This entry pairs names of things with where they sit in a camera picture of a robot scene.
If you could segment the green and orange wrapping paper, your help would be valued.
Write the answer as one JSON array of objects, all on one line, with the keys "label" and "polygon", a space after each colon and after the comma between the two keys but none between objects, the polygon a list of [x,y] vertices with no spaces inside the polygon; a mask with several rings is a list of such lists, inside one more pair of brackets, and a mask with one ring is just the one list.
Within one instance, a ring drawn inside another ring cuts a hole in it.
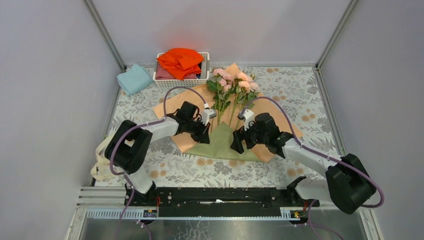
[{"label": "green and orange wrapping paper", "polygon": [[[210,106],[214,104],[212,99],[213,94],[209,92],[205,83],[194,86],[193,89],[200,93]],[[268,162],[274,154],[271,153],[265,145],[257,144],[252,149],[245,149],[243,154],[239,154],[230,148],[230,145],[233,142],[233,131],[244,125],[242,121],[238,121],[237,119],[237,114],[241,110],[241,108],[238,107],[235,110],[232,125],[229,126],[232,108],[233,105],[231,104],[224,112],[224,115],[221,118],[221,123],[218,126],[216,125],[216,118],[211,121],[211,129],[209,130],[210,144],[197,143],[188,133],[175,135],[171,137],[171,139],[184,154],[213,159]],[[254,105],[251,110],[255,115],[269,113],[273,117],[280,131],[290,133],[295,132],[298,137],[303,135],[302,132],[294,126],[294,124],[289,124],[278,107],[267,99],[261,98],[254,101]]]}]

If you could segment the pink fake flower stem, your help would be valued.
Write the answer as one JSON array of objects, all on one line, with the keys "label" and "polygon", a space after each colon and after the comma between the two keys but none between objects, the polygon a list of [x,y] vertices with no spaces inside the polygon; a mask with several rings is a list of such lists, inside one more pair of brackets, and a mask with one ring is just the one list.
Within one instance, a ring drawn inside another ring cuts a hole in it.
[{"label": "pink fake flower stem", "polygon": [[225,78],[221,78],[217,82],[217,92],[216,92],[216,101],[215,101],[215,109],[217,112],[217,125],[221,123],[222,117],[226,111],[226,109],[231,104],[231,96],[232,96],[232,84],[228,83]]},{"label": "pink fake flower stem", "polygon": [[249,107],[250,105],[248,104],[248,102],[258,96],[260,88],[259,85],[253,80],[244,80],[241,78],[236,78],[234,80],[231,91],[234,96],[234,99],[229,126],[232,125],[232,122],[235,118],[236,109],[243,109],[246,106]]},{"label": "pink fake flower stem", "polygon": [[216,68],[216,69],[213,70],[211,78],[206,81],[207,89],[209,90],[209,92],[211,92],[213,94],[212,100],[214,101],[214,103],[213,103],[211,108],[214,109],[215,111],[216,111],[215,103],[216,103],[216,99],[217,99],[217,82],[221,78],[224,78],[228,81],[227,73],[225,72],[225,70],[222,69],[222,68]]},{"label": "pink fake flower stem", "polygon": [[233,123],[233,118],[237,107],[243,108],[250,98],[255,95],[254,79],[252,75],[246,75],[244,72],[238,72],[233,78],[230,93],[234,96],[233,107],[229,119],[229,126]]}]

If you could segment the cream ribbon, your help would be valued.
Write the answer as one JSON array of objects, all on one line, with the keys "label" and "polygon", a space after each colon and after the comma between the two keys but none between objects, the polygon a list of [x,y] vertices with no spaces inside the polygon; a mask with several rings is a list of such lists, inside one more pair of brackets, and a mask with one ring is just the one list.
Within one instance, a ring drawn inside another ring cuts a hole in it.
[{"label": "cream ribbon", "polygon": [[111,142],[115,132],[112,132],[109,136],[107,136],[95,149],[94,155],[96,159],[96,163],[90,170],[90,175],[96,181],[106,181],[112,179],[114,177],[122,177],[122,170],[119,170],[116,166],[113,167],[113,170],[120,174],[115,175],[110,170],[110,160],[105,157],[106,147]]}]

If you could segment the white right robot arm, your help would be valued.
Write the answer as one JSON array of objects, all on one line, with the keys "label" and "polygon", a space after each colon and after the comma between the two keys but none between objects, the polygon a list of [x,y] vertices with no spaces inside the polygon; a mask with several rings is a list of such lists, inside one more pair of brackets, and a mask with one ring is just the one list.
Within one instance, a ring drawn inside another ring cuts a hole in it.
[{"label": "white right robot arm", "polygon": [[335,157],[302,143],[292,131],[281,131],[267,112],[254,115],[251,110],[239,113],[243,126],[233,132],[230,148],[239,154],[245,149],[264,145],[272,154],[298,161],[322,176],[300,176],[287,187],[292,202],[317,200],[332,202],[346,214],[353,214],[377,191],[361,161],[354,154]]}]

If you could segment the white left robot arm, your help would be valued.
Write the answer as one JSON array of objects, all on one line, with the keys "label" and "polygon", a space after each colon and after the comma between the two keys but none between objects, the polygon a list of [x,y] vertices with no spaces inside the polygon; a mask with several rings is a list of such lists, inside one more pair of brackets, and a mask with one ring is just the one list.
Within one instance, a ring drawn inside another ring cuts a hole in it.
[{"label": "white left robot arm", "polygon": [[124,177],[135,191],[146,194],[154,188],[154,181],[143,166],[150,144],[182,133],[188,133],[197,143],[209,144],[210,120],[216,115],[212,108],[200,110],[184,101],[175,112],[167,113],[157,121],[137,125],[125,120],[105,148],[104,156],[110,167],[123,170]]}]

